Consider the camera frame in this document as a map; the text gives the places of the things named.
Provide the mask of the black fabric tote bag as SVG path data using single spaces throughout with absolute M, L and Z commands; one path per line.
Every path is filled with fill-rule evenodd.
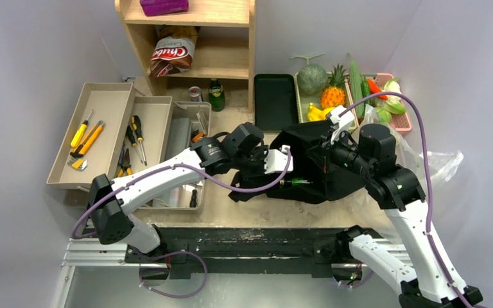
M 312 184 L 280 187 L 279 184 L 262 191 L 242 193 L 232 191 L 228 197 L 237 201 L 248 201 L 255 196 L 266 195 L 269 198 L 303 201 L 309 204 L 320 204 L 325 201 L 340 200 L 362 188 L 362 177 L 336 167 L 332 171 L 323 170 L 322 152 L 318 149 L 321 136 L 331 128 L 329 121 L 315 121 L 294 124 L 282 129 L 270 149 L 282 145 L 291 147 L 293 171 L 283 179 L 303 178 Z

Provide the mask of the small green toy chili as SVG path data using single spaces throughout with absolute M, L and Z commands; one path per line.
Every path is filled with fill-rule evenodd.
M 363 98 L 372 94 L 369 81 L 370 80 L 368 79 L 364 79 L 361 81 L 361 93 Z

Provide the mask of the white toy cauliflower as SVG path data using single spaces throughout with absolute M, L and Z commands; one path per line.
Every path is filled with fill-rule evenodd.
M 381 89 L 383 92 L 395 92 L 401 93 L 401 87 L 398 83 L 398 78 L 392 78 L 388 80 Z M 406 112 L 405 106 L 401 102 L 401 98 L 395 95 L 386 95 L 387 100 L 383 108 L 389 111 L 391 114 L 404 114 Z

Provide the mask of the orange toy carrot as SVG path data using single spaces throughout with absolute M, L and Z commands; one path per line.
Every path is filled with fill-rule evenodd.
M 376 83 L 373 80 L 367 79 L 367 83 L 368 83 L 371 94 L 377 94 L 377 93 L 382 92 L 382 90 L 376 85 Z M 377 98 L 382 99 L 382 100 L 387 100 L 388 96 L 382 94 L 382 95 L 378 95 Z

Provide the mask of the green perrier glass bottle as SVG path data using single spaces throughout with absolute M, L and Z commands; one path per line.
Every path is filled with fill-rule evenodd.
M 215 112 L 220 112 L 225 108 L 225 91 L 217 78 L 211 78 L 209 84 L 209 103 Z

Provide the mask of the green netted toy melon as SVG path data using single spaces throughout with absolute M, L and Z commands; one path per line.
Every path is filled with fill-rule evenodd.
M 314 96 L 322 92 L 327 85 L 327 71 L 320 64 L 311 63 L 312 58 L 322 56 L 323 53 L 313 56 L 293 56 L 306 61 L 306 65 L 297 73 L 297 85 L 301 94 Z

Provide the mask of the red silver soda can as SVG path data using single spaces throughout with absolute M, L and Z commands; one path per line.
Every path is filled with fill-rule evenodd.
M 193 86 L 188 89 L 191 101 L 203 101 L 202 90 L 200 87 Z

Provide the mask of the red chips snack bag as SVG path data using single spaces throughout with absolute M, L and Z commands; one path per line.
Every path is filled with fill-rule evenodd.
M 195 55 L 198 26 L 167 25 L 160 29 L 160 39 L 150 58 L 150 76 L 190 71 Z

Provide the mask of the beige plastic toolbox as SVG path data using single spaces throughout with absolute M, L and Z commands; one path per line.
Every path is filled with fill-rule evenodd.
M 116 175 L 122 145 L 126 140 L 126 125 L 131 117 L 141 119 L 147 164 L 131 154 L 132 171 L 140 172 L 171 158 L 171 149 L 178 142 L 178 130 L 173 121 L 188 119 L 192 129 L 210 130 L 211 106 L 207 102 L 175 101 L 170 96 L 136 96 L 131 83 L 85 83 L 69 127 L 61 142 L 47 184 L 65 193 L 64 205 L 82 207 L 94 177 L 105 173 Z M 83 120 L 91 126 L 103 122 L 103 129 L 83 157 L 87 168 L 74 170 L 70 142 Z

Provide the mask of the yellow toy bell pepper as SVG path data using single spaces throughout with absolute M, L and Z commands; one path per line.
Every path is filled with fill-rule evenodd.
M 334 107 L 330 107 L 330 108 L 325 108 L 321 111 L 320 113 L 320 119 L 321 120 L 325 120 L 327 119 L 327 116 L 334 110 Z

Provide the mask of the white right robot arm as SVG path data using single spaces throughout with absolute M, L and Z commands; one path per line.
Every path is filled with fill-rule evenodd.
M 357 225 L 336 235 L 332 255 L 366 264 L 397 293 L 401 307 L 474 307 L 481 291 L 455 270 L 431 221 L 425 192 L 413 171 L 396 163 L 395 137 L 381 124 L 361 128 L 356 142 L 331 129 L 322 140 L 325 163 L 359 176 L 394 225 L 410 265 L 380 247 Z

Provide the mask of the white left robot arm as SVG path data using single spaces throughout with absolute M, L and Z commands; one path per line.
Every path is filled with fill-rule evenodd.
M 89 207 L 84 218 L 94 226 L 94 235 L 103 245 L 126 243 L 149 262 L 159 262 L 166 253 L 156 227 L 134 216 L 142 205 L 186 184 L 203 180 L 234 193 L 264 193 L 293 171 L 291 148 L 270 149 L 263 145 L 263 132 L 252 123 L 243 123 L 232 132 L 205 136 L 176 156 L 128 176 L 113 180 L 99 175 L 92 181 Z M 225 184 L 216 179 L 231 169 L 276 175 L 271 182 L 254 188 Z

